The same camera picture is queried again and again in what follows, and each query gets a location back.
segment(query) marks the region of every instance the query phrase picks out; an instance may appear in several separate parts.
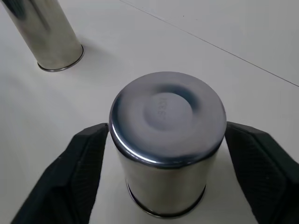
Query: metallic surface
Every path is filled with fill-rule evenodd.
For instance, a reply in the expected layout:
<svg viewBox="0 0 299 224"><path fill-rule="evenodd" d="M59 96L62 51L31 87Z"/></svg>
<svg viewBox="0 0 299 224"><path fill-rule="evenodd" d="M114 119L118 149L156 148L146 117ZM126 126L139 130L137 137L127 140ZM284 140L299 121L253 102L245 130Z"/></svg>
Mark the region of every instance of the metallic surface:
<svg viewBox="0 0 299 224"><path fill-rule="evenodd" d="M180 213L176 213L176 214L158 214L155 213L154 211L151 211L150 209L146 208L143 204L141 204L138 199L133 195L130 186L128 184L128 181L126 180L126 184L127 184L127 188L128 188L128 192L132 198L132 200L139 206L139 208L141 208L144 212L148 213L151 216L157 217L157 218L178 218L178 217L182 217L187 215L189 212L193 211L196 206L201 202L201 200L203 199L205 192L206 192L206 186L203 190L203 192L201 193L201 195L199 196L199 198L195 201L195 203L193 205L191 205L189 208L187 208L186 210L180 212Z"/></svg>
<svg viewBox="0 0 299 224"><path fill-rule="evenodd" d="M64 70L83 56L57 0L1 1L43 70Z"/></svg>
<svg viewBox="0 0 299 224"><path fill-rule="evenodd" d="M109 129L130 190L152 214L176 216L192 207L226 129L218 95L204 82L157 72L116 97Z"/></svg>

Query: stainless steel cylinder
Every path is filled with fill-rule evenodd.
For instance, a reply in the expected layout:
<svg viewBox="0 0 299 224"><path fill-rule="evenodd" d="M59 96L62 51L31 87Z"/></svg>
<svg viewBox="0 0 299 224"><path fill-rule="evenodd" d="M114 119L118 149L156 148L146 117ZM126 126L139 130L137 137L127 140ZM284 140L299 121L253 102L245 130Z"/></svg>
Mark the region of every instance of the stainless steel cylinder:
<svg viewBox="0 0 299 224"><path fill-rule="evenodd" d="M1 1L43 70L65 70L82 58L83 47L57 0Z"/></svg>
<svg viewBox="0 0 299 224"><path fill-rule="evenodd" d="M204 82L157 72L118 94L109 129L134 201L152 215L178 217L202 198L226 115Z"/></svg>

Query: black rubber pad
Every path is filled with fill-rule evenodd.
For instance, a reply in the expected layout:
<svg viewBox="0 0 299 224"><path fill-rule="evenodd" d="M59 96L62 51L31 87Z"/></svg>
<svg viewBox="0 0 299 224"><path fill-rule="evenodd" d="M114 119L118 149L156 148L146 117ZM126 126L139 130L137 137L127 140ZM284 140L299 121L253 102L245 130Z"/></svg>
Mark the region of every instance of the black rubber pad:
<svg viewBox="0 0 299 224"><path fill-rule="evenodd" d="M87 224L95 202L108 125L76 134L44 171L12 224Z"/></svg>
<svg viewBox="0 0 299 224"><path fill-rule="evenodd" d="M266 132L228 122L238 182L259 224L299 224L299 164Z"/></svg>

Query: white surface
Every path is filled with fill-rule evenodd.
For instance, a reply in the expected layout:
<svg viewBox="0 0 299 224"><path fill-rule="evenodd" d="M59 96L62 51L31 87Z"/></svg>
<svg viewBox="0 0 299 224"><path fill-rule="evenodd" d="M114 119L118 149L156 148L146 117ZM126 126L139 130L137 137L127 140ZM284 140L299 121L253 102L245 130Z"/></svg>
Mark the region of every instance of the white surface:
<svg viewBox="0 0 299 224"><path fill-rule="evenodd" d="M123 0L299 85L298 0Z"/></svg>
<svg viewBox="0 0 299 224"><path fill-rule="evenodd" d="M156 71L200 78L220 96L230 121L269 132L299 161L299 88L117 0L60 0L80 41L82 61L47 73L0 7L0 223L16 214L44 169L85 127L107 122L116 94ZM111 138L92 224L255 224L222 144L202 203L160 220L131 201Z"/></svg>

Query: stainless steel cup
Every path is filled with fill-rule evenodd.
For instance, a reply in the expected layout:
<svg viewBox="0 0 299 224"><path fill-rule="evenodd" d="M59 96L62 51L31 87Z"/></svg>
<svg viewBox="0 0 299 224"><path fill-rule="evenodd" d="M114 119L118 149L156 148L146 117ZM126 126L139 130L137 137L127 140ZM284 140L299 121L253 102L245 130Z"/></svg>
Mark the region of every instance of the stainless steel cup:
<svg viewBox="0 0 299 224"><path fill-rule="evenodd" d="M1 0L26 44L45 71L76 64L84 50L57 0Z"/></svg>
<svg viewBox="0 0 299 224"><path fill-rule="evenodd" d="M146 212L178 217L201 200L226 129L218 95L178 72L157 72L116 97L109 129L129 192Z"/></svg>

